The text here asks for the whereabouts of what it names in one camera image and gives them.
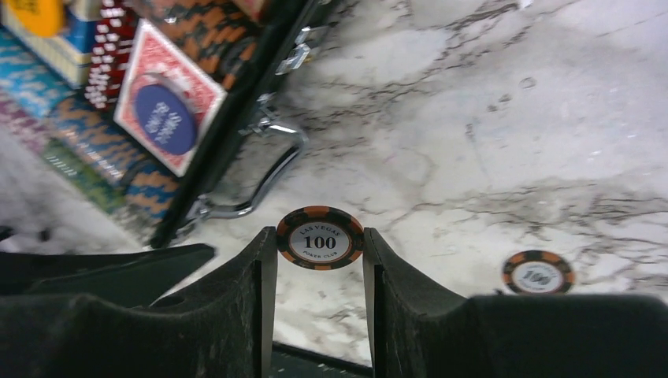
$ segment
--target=white marble countertop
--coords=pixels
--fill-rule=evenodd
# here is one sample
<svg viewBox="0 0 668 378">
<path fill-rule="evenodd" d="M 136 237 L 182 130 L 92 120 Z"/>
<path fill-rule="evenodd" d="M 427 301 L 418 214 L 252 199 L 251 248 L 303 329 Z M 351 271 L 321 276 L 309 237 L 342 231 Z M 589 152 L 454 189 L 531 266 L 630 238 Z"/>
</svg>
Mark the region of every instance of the white marble countertop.
<svg viewBox="0 0 668 378">
<path fill-rule="evenodd" d="M 197 276 L 293 209 L 327 205 L 462 295 L 504 290 L 504 260 L 541 249 L 573 266 L 573 293 L 668 299 L 668 3 L 345 2 L 324 53 L 281 98 L 310 152 L 256 213 L 207 222 L 192 242 L 219 256 Z M 221 190 L 261 175 L 254 151 L 272 143 L 249 145 Z M 33 164 L 0 154 L 14 176 Z M 46 185 L 7 177 L 4 190 Z M 76 194 L 49 191 L 70 198 L 42 212 L 57 227 L 50 243 L 136 248 Z M 275 339 L 370 364 L 361 262 L 279 269 Z"/>
</svg>

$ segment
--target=open case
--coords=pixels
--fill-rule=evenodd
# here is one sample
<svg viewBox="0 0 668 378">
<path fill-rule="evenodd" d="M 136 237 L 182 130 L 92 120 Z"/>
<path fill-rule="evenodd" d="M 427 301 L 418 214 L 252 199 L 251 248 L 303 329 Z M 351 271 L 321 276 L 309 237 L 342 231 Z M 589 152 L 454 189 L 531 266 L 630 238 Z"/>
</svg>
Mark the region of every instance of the open case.
<svg viewBox="0 0 668 378">
<path fill-rule="evenodd" d="M 95 3 L 95 0 L 77 0 L 70 7 L 76 8 L 77 6 L 81 7 L 81 4 L 91 3 Z M 138 6 L 142 3 L 142 0 L 136 0 L 135 3 L 130 4 L 130 6 L 135 6 L 137 13 L 142 15 Z M 40 80 L 41 82 L 50 80 L 55 82 L 54 86 L 61 89 L 54 92 L 56 93 L 54 99 L 48 98 L 47 102 L 53 103 L 49 109 L 28 109 L 27 113 L 30 116 L 36 118 L 40 124 L 56 125 L 51 128 L 52 132 L 55 130 L 62 135 L 85 135 L 99 125 L 103 125 L 105 130 L 113 132 L 112 137 L 122 138 L 123 143 L 128 143 L 128 148 L 136 149 L 135 153 L 130 154 L 126 150 L 124 150 L 124 153 L 133 157 L 148 156 L 147 160 L 150 160 L 152 166 L 154 165 L 153 170 L 155 172 L 147 171 L 146 166 L 129 169 L 128 172 L 132 171 L 135 178 L 144 173 L 146 173 L 144 176 L 154 175 L 158 171 L 162 172 L 161 175 L 170 177 L 172 186 L 168 188 L 169 198 L 167 200 L 155 195 L 156 191 L 165 189 L 165 185 L 161 187 L 148 185 L 134 193 L 136 197 L 139 196 L 144 200 L 154 195 L 154 198 L 149 198 L 150 201 L 147 200 L 148 206 L 145 206 L 145 208 L 152 211 L 152 206 L 157 206 L 160 211 L 152 213 L 151 217 L 148 218 L 138 217 L 134 211 L 141 209 L 137 206 L 125 206 L 123 199 L 118 197 L 118 193 L 120 193 L 118 187 L 123 187 L 122 196 L 127 198 L 131 195 L 132 183 L 130 179 L 120 178 L 114 183 L 116 185 L 111 185 L 111 188 L 106 187 L 105 189 L 100 189 L 97 184 L 80 185 L 80 183 L 74 183 L 88 198 L 95 196 L 100 198 L 105 205 L 100 206 L 98 204 L 98 207 L 108 213 L 111 219 L 122 228 L 135 235 L 141 243 L 152 248 L 164 248 L 184 240 L 208 218 L 235 218 L 251 213 L 258 207 L 258 204 L 282 174 L 303 154 L 308 145 L 305 132 L 298 125 L 289 124 L 280 119 L 278 112 L 273 107 L 273 99 L 280 90 L 287 74 L 298 69 L 316 55 L 327 30 L 332 26 L 332 21 L 328 18 L 328 15 L 332 13 L 337 3 L 336 0 L 288 0 L 274 1 L 269 5 L 269 8 L 265 11 L 265 14 L 269 15 L 266 17 L 267 21 L 258 28 L 260 32 L 256 35 L 254 53 L 245 62 L 243 79 L 239 79 L 231 89 L 226 91 L 224 100 L 210 115 L 208 128 L 198 136 L 197 148 L 191 152 L 186 168 L 178 174 L 174 174 L 173 168 L 166 164 L 164 160 L 161 161 L 156 158 L 157 155 L 151 153 L 150 148 L 147 148 L 140 141 L 138 142 L 136 136 L 128 132 L 127 127 L 119 126 L 116 122 L 118 117 L 114 116 L 114 108 L 121 107 L 122 96 L 118 104 L 111 106 L 110 109 L 95 110 L 94 107 L 91 107 L 92 110 L 86 110 L 87 115 L 81 115 L 83 114 L 81 113 L 83 111 L 81 104 L 90 105 L 90 97 L 87 97 L 85 91 L 87 88 L 84 88 L 81 82 L 81 75 L 72 74 L 70 72 L 72 69 L 68 71 L 67 68 L 63 69 L 61 65 L 68 67 L 67 64 L 69 64 L 69 67 L 76 66 L 81 69 L 86 66 L 85 61 L 82 60 L 83 63 L 81 61 L 61 63 L 63 59 L 69 58 L 69 55 L 75 55 L 68 53 L 67 49 L 70 47 L 63 47 L 72 45 L 72 41 L 68 39 L 68 42 L 60 43 L 57 41 L 56 43 L 54 39 L 30 35 L 29 31 L 17 26 L 16 20 L 8 18 L 8 2 L 4 3 L 2 7 L 2 22 L 6 30 L 0 30 L 5 40 L 4 44 L 0 46 L 0 55 L 5 57 L 9 53 L 17 54 L 13 52 L 17 48 L 12 43 L 18 43 L 17 46 L 22 46 L 24 50 L 29 51 L 28 54 L 32 57 L 28 58 L 25 55 L 26 51 L 22 51 L 22 58 L 25 58 L 22 61 L 24 67 L 12 66 L 9 63 L 4 64 L 7 66 L 0 67 L 0 69 L 8 72 L 8 75 L 6 75 L 8 78 L 11 75 L 17 75 L 21 76 L 21 80 L 23 80 L 26 74 L 18 73 L 21 69 L 28 71 L 33 65 L 46 62 L 47 69 L 43 71 L 48 72 L 35 73 L 33 70 L 30 80 Z M 86 12 L 90 14 L 91 10 L 86 9 L 79 13 Z M 77 22 L 76 25 L 82 30 L 90 30 L 92 25 L 100 25 L 101 23 L 101 21 L 96 20 Z M 141 20 L 139 24 L 155 25 L 156 20 Z M 72 25 L 69 25 L 68 32 L 72 33 L 74 29 Z M 16 42 L 9 41 L 10 38 L 15 38 Z M 90 36 L 86 38 L 88 41 L 82 43 L 82 46 L 86 45 L 87 47 L 79 48 L 79 50 L 83 51 L 85 48 L 95 50 L 95 41 L 90 40 Z M 135 46 L 132 55 L 137 54 L 138 50 L 141 49 Z M 57 54 L 60 54 L 61 57 L 52 57 Z M 26 85 L 23 87 L 16 87 L 15 85 L 14 87 L 10 86 L 9 89 L 6 87 L 0 89 L 9 92 L 9 96 L 14 97 L 19 106 L 31 108 L 35 103 L 31 100 L 31 96 L 39 98 L 44 93 L 35 92 L 30 96 L 24 96 L 28 91 L 26 88 L 33 85 L 30 80 L 25 79 Z M 127 80 L 123 81 L 123 87 L 126 86 L 126 82 Z M 61 128 L 57 123 L 62 119 L 68 121 L 69 124 Z M 233 205 L 217 204 L 209 194 L 215 191 L 218 183 L 237 159 L 240 149 L 251 135 L 272 135 L 277 138 L 284 138 L 290 143 L 289 148 L 277 158 L 271 168 L 264 174 L 249 198 Z M 102 166 L 105 161 L 104 159 L 102 159 L 102 162 L 97 161 L 96 163 L 88 161 L 87 159 L 94 156 L 96 151 L 90 152 L 87 150 L 89 143 L 85 140 L 84 142 L 69 145 L 63 143 L 63 145 L 57 144 L 56 146 L 44 142 L 43 144 L 46 144 L 48 151 L 40 150 L 40 155 L 48 164 L 55 167 L 56 171 L 60 171 L 59 173 L 62 176 L 64 173 L 64 176 L 82 177 L 90 175 L 100 176 L 102 180 L 106 181 L 109 181 L 109 178 L 115 180 L 113 174 L 107 174 L 109 169 L 105 172 L 101 171 L 99 166 L 91 169 L 93 164 Z M 115 145 L 110 146 L 111 144 L 106 148 L 119 148 Z M 119 198 L 118 201 L 110 199 L 116 197 Z"/>
</svg>

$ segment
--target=orange round sticker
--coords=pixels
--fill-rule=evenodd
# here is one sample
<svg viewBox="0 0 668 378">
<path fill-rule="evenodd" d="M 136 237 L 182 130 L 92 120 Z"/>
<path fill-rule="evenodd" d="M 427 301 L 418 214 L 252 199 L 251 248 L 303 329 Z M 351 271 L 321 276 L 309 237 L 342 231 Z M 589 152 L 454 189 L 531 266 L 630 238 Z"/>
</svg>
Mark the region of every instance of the orange round sticker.
<svg viewBox="0 0 668 378">
<path fill-rule="evenodd" d="M 65 26 L 63 0 L 7 0 L 26 30 L 38 37 L 53 37 Z"/>
</svg>

